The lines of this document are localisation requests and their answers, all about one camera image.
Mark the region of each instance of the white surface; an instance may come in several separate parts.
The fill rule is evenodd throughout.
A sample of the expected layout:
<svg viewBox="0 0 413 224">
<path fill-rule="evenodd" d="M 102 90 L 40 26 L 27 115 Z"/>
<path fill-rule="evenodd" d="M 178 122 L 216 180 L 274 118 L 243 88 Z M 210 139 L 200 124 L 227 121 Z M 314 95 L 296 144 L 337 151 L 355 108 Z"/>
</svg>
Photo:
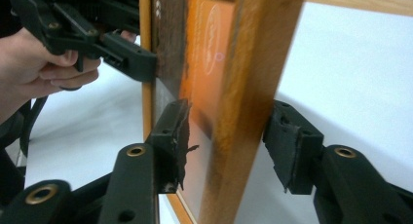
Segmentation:
<svg viewBox="0 0 413 224">
<path fill-rule="evenodd" d="M 413 191 L 413 18 L 307 3 L 277 98 L 325 136 Z M 318 223 L 310 196 L 285 194 L 261 145 L 236 223 Z"/>
<path fill-rule="evenodd" d="M 118 151 L 143 142 L 141 84 L 108 67 L 76 92 L 49 97 L 31 135 L 26 187 L 62 179 L 75 190 L 112 171 Z M 161 223 L 178 223 L 160 196 Z"/>
</svg>

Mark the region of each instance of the wooden frame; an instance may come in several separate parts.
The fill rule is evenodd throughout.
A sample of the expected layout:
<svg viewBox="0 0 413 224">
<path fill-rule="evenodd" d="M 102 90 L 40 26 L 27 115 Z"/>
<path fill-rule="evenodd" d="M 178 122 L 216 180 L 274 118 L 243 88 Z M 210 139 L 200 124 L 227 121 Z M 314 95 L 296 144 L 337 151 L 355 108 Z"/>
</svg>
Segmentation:
<svg viewBox="0 0 413 224">
<path fill-rule="evenodd" d="M 413 0 L 225 0 L 234 19 L 200 223 L 233 223 L 303 1 L 413 16 Z M 151 49 L 152 0 L 140 0 L 141 43 Z M 153 86 L 143 85 L 144 135 L 152 128 Z M 169 196 L 181 223 L 197 222 L 179 196 Z"/>
</svg>

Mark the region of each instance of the white wall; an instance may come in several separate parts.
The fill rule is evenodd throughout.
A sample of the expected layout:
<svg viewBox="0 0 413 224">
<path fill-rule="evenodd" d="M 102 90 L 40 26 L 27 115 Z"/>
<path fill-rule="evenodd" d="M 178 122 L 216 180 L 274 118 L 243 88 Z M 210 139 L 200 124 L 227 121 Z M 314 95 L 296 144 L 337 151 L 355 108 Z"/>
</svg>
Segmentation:
<svg viewBox="0 0 413 224">
<path fill-rule="evenodd" d="M 413 18 L 307 3 L 277 99 L 413 191 Z M 318 223 L 312 197 L 285 194 L 261 145 L 237 223 Z"/>
</svg>

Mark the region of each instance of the black cable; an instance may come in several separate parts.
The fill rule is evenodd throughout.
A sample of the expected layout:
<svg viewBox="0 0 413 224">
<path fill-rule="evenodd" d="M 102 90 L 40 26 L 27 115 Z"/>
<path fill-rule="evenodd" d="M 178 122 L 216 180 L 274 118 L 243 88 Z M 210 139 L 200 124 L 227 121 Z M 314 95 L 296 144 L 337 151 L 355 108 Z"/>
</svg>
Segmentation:
<svg viewBox="0 0 413 224">
<path fill-rule="evenodd" d="M 23 129 L 20 136 L 20 149 L 25 157 L 27 157 L 28 142 L 30 141 L 31 130 L 33 129 L 34 123 L 36 122 L 37 117 L 39 117 L 39 114 L 42 111 L 43 106 L 45 105 L 47 100 L 47 95 L 37 98 L 30 110 L 30 113 L 24 118 Z"/>
</svg>

